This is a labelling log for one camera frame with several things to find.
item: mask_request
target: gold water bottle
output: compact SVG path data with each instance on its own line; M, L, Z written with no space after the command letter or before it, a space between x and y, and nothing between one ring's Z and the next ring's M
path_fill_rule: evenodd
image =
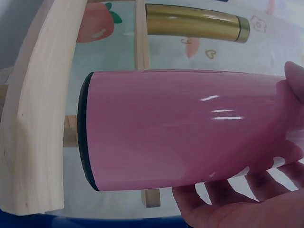
M245 43L249 21L232 14L184 6L146 4L149 35L201 37Z

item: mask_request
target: curved wooden board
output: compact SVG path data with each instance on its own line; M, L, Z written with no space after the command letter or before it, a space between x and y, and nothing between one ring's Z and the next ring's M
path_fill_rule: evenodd
M0 208L60 209L66 96L87 0L44 0L20 49L0 126Z

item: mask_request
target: light wood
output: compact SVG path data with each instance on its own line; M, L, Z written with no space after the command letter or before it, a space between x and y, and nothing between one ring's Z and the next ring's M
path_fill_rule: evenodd
M142 204L147 208L155 208L161 206L159 189L141 190L141 198Z
M150 69L149 41L147 31L146 6L144 0L135 2L135 68ZM145 207L160 207L159 189L141 190L142 203Z
M144 0L135 2L135 68L150 69L146 6Z
M0 85L0 123L8 85ZM78 147L77 116L65 116L63 147Z
M63 208L67 86L87 0L44 0L20 49L0 127L0 208Z
M69 115L65 117L63 147L78 147L76 115Z

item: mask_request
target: pink cup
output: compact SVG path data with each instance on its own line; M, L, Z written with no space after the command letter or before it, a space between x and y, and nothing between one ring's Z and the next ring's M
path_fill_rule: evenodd
M79 99L79 149L95 190L190 185L303 156L303 105L282 77L94 72Z

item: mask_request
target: background wall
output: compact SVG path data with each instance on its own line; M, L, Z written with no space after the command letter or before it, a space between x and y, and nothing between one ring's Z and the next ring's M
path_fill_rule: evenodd
M0 0L0 69L15 64L20 46L43 0Z

